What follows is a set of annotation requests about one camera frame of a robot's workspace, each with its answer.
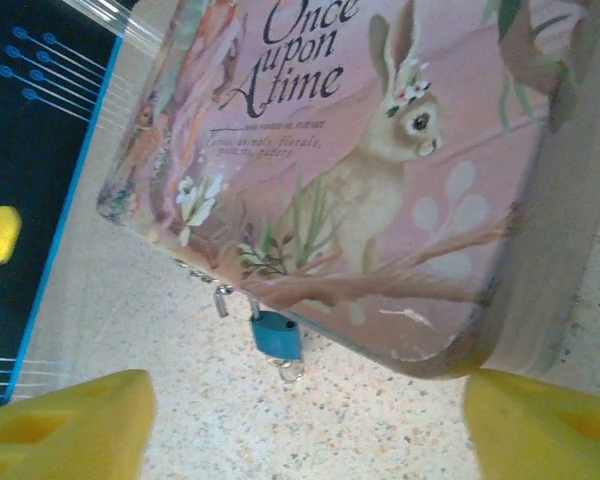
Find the flower illustration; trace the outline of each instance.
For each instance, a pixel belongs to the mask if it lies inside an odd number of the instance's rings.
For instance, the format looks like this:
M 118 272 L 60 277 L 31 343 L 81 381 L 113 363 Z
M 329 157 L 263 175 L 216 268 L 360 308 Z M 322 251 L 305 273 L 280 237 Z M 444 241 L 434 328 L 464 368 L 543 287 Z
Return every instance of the flower illustration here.
M 401 107 L 410 105 L 416 100 L 424 97 L 427 90 L 431 88 L 431 82 L 422 79 L 422 71 L 428 67 L 429 64 L 420 64 L 419 60 L 414 58 L 409 62 L 409 65 L 414 72 L 408 77 L 405 84 L 398 86 L 399 88 L 394 90 L 393 105 L 387 111 L 387 116 L 389 118 L 393 117 Z
M 185 177 L 178 184 L 176 204 L 180 205 L 180 213 L 185 223 L 180 231 L 180 243 L 183 247 L 189 244 L 193 230 L 201 226 L 217 204 L 216 196 L 222 188 L 222 175 L 206 178 L 196 186 L 193 179 Z

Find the rabbit eye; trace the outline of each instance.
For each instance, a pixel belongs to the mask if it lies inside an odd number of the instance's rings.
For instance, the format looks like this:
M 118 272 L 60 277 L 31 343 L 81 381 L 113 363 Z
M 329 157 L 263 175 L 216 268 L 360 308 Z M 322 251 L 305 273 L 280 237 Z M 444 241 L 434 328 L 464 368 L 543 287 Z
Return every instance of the rabbit eye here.
M 427 125 L 429 125 L 429 118 L 430 117 L 428 113 L 421 113 L 420 115 L 418 115 L 412 123 L 413 129 L 418 132 L 421 132 L 422 130 L 427 128 Z

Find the white flower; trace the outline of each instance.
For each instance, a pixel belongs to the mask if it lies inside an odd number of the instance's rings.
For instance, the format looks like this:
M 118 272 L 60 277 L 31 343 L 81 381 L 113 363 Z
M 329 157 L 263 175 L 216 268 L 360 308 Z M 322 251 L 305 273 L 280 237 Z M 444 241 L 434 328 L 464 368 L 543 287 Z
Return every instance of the white flower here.
M 183 247 L 189 244 L 192 229 L 202 225 L 211 215 L 216 205 L 216 196 L 222 188 L 222 175 L 213 179 L 205 179 L 202 185 L 196 187 L 191 177 L 185 177 L 178 184 L 176 203 L 180 205 L 185 226 L 180 232 L 179 240 Z
M 180 230 L 180 235 L 178 236 L 178 240 L 180 240 L 180 245 L 186 247 L 189 245 L 189 240 L 191 239 L 191 228 L 184 227 Z
M 407 100 L 411 100 L 412 98 L 416 100 L 422 98 L 426 91 L 429 90 L 429 87 L 431 87 L 431 83 L 425 82 L 424 80 L 409 85 L 405 89 L 405 98 L 407 98 Z
M 204 221 L 209 218 L 211 215 L 211 209 L 215 206 L 216 200 L 215 198 L 209 198 L 205 200 L 202 205 L 195 209 L 191 218 L 187 222 L 187 225 L 190 227 L 199 227 L 204 223 Z
M 182 205 L 185 198 L 189 196 L 195 197 L 198 194 L 195 185 L 193 184 L 193 179 L 189 176 L 186 176 L 180 183 L 178 184 L 178 196 L 176 197 L 176 203 L 178 205 Z
M 220 193 L 220 187 L 222 186 L 222 174 L 219 173 L 213 179 L 211 185 L 205 190 L 204 198 L 214 198 Z

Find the rabbit ear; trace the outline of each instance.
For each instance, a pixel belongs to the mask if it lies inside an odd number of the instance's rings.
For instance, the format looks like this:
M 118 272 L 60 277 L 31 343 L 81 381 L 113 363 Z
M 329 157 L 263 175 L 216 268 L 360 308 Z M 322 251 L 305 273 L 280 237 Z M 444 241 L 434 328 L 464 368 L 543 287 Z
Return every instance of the rabbit ear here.
M 378 75 L 382 79 L 382 91 L 386 94 L 389 83 L 395 77 L 395 65 L 385 61 L 385 45 L 389 33 L 389 24 L 380 15 L 374 15 L 369 22 L 369 54 Z
M 389 65 L 392 64 L 396 73 L 405 60 L 413 56 L 418 27 L 415 21 L 415 3 L 416 0 L 407 0 L 395 23 L 389 28 L 384 55 L 389 70 Z

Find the green leaf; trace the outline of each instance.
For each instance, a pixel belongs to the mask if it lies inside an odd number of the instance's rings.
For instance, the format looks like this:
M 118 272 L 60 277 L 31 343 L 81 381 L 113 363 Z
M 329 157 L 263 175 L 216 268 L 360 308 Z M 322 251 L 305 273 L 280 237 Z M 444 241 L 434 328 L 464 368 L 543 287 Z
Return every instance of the green leaf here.
M 544 32 L 550 26 L 555 25 L 556 23 L 560 23 L 569 17 L 571 17 L 571 15 L 559 15 L 557 17 L 550 18 L 546 22 L 542 22 L 540 25 L 538 25 L 536 28 L 534 28 L 531 31 L 531 40 L 535 40 L 538 37 L 538 35 L 540 35 L 542 32 Z
M 246 243 L 241 243 L 236 248 L 242 250 L 245 254 L 253 253 L 253 247 L 251 245 L 247 245 Z
M 507 116 L 507 99 L 509 98 L 509 91 L 511 90 L 511 86 L 509 84 L 509 74 L 506 70 L 503 72 L 504 74 L 504 84 L 502 86 L 502 93 L 500 94 L 500 123 L 502 123 L 502 128 L 504 129 L 507 136 L 511 135 L 511 126 L 509 125 L 509 117 Z
M 387 117 L 393 118 L 395 114 L 398 113 L 398 110 L 400 110 L 400 107 L 398 107 L 397 105 L 391 107 L 389 110 L 387 110 Z
M 304 251 L 306 252 L 311 244 L 315 241 L 315 238 L 317 237 L 320 229 L 321 229 L 321 225 L 320 225 L 320 203 L 321 203 L 321 179 L 320 177 L 318 177 L 316 180 L 316 194 L 315 197 L 313 199 L 313 205 L 311 207 L 311 218 L 309 219 L 309 231 L 307 232 L 307 238 L 305 238 L 305 242 L 304 242 Z
M 293 236 L 295 238 L 294 253 L 296 263 L 302 256 L 302 240 L 300 239 L 300 214 L 302 209 L 302 179 L 298 173 L 298 185 L 296 187 L 296 194 L 291 200 L 293 204 Z
M 484 12 L 482 13 L 482 21 L 481 25 L 486 24 L 491 17 L 500 9 L 500 0 L 488 0 L 487 4 L 484 7 Z
M 518 102 L 520 102 L 520 105 L 522 106 L 522 109 L 527 117 L 539 124 L 540 120 L 538 120 L 538 117 L 536 117 L 535 113 L 533 113 L 533 107 L 531 106 L 531 102 L 529 102 L 527 88 L 524 86 L 524 84 L 514 80 L 513 90 L 516 92 L 516 98 L 518 99 Z
M 318 252 L 322 247 L 324 247 L 326 244 L 328 244 L 331 240 L 333 240 L 333 238 L 336 236 L 336 234 L 338 233 L 338 230 L 340 229 L 340 225 L 342 225 L 342 222 L 344 221 L 344 218 L 341 218 L 338 223 L 336 224 L 336 226 L 333 228 L 333 230 L 331 230 L 331 232 L 329 233 L 329 235 L 327 235 L 325 238 L 323 238 L 320 242 L 316 243 L 313 246 L 313 249 L 311 252 L 309 252 L 309 256 L 313 255 L 315 252 Z
M 502 0 L 498 12 L 498 34 L 499 41 L 505 37 L 511 25 L 513 25 L 520 8 L 522 0 Z
M 260 250 L 262 250 L 265 255 L 268 255 L 271 253 L 271 248 L 273 247 L 273 244 L 270 242 L 270 240 L 273 239 L 273 227 L 266 221 L 264 222 L 264 225 L 265 228 L 260 237 Z

